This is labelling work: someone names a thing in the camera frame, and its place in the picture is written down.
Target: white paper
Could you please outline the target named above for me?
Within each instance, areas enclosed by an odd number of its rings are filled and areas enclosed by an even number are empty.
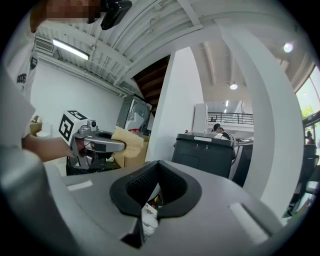
[[[146,203],[142,208],[141,213],[144,240],[147,240],[158,227],[158,212],[150,204]]]

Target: gray trash bin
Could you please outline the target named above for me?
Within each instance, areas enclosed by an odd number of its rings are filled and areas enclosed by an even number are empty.
[[[172,162],[228,178],[233,155],[232,141],[193,132],[177,135]]]

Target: yellow sponge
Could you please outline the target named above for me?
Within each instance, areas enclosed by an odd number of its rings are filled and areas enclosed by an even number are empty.
[[[122,141],[126,144],[125,150],[114,152],[115,155],[122,155],[126,158],[135,158],[144,146],[143,138],[118,126],[115,127],[111,139]]]

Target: person's arm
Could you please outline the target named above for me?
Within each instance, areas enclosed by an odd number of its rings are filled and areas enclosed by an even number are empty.
[[[38,138],[29,134],[22,139],[22,148],[38,155],[42,162],[63,157],[74,157],[69,146],[61,137]]]
[[[223,136],[223,137],[226,137],[226,138],[230,141],[230,136],[229,136],[226,132],[223,132],[223,133],[222,133],[222,136]]]

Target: white pillar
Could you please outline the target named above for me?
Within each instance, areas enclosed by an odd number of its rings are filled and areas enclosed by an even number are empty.
[[[177,134],[192,130],[197,103],[204,103],[204,98],[195,57],[187,47],[170,56],[146,161],[171,161]]]
[[[216,23],[251,97],[254,144],[243,188],[281,218],[302,165],[303,125],[298,100],[275,57],[255,36],[229,19]]]

